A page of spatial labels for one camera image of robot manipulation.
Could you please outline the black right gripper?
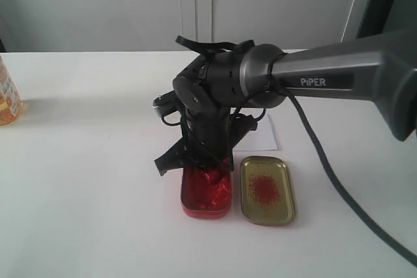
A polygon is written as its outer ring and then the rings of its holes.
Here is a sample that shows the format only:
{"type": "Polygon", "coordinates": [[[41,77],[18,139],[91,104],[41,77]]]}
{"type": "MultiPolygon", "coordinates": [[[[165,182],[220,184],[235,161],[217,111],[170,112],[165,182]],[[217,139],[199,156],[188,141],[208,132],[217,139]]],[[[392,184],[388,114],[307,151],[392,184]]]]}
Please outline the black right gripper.
{"type": "Polygon", "coordinates": [[[181,115],[182,137],[154,163],[161,176],[173,169],[192,167],[205,171],[223,165],[235,170],[233,149],[250,132],[257,129],[257,119],[242,113],[220,111],[213,117],[193,117],[188,111],[181,115]]]}

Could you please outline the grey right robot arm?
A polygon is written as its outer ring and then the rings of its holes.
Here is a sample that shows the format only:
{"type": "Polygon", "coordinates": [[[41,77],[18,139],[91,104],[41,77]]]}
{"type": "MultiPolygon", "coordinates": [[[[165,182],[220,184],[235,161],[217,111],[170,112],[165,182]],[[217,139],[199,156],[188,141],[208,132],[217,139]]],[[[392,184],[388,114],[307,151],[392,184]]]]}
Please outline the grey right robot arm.
{"type": "Polygon", "coordinates": [[[286,53],[247,40],[202,43],[178,36],[197,57],[153,101],[160,118],[179,113],[182,137],[156,158],[160,174],[231,167],[232,149],[257,128],[244,108],[271,109],[291,96],[373,102],[394,137],[416,129],[416,31],[402,30],[286,53]]]}

